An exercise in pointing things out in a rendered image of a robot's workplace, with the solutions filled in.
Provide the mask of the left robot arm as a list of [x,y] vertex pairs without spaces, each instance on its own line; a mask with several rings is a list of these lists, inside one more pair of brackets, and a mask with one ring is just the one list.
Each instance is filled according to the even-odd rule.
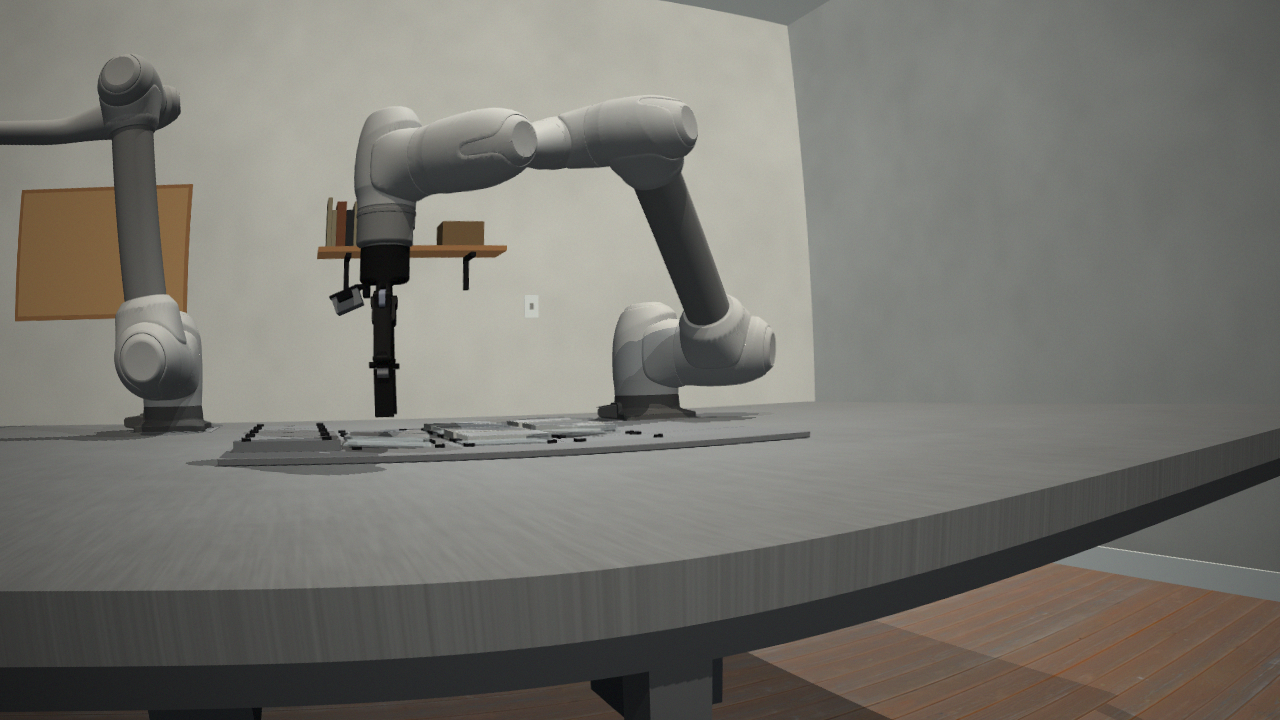
[[356,245],[413,246],[416,202],[433,193],[485,190],[527,167],[611,167],[635,190],[684,313],[677,319],[660,302],[625,309],[612,348],[614,404],[599,406],[598,415],[696,416],[680,407],[678,387],[756,380],[776,354],[771,325],[724,293],[681,173],[696,140],[689,105],[659,95],[618,97],[532,123],[518,111],[486,108],[422,126],[410,108],[383,108],[369,115],[358,138]]

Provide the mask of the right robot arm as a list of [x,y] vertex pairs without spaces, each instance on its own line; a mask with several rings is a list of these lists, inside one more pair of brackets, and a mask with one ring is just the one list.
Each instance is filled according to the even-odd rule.
[[123,386],[143,398],[143,413],[127,416],[124,427],[205,430],[212,427],[201,406],[201,337],[195,320],[166,295],[157,215],[154,132],[180,115],[180,94],[163,85],[152,64],[136,54],[106,61],[97,90],[100,104],[74,117],[0,120],[0,145],[111,140],[125,300],[115,315],[114,363]]

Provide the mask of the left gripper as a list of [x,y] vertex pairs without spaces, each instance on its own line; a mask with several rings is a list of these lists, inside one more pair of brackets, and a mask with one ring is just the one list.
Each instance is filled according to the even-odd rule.
[[376,284],[376,291],[371,296],[371,309],[374,299],[372,363],[369,363],[369,368],[378,368],[374,369],[375,416],[397,414],[396,369],[399,369],[399,363],[396,363],[393,331],[398,297],[393,295],[392,286],[404,284],[408,281],[410,246],[381,243],[361,249],[360,282]]

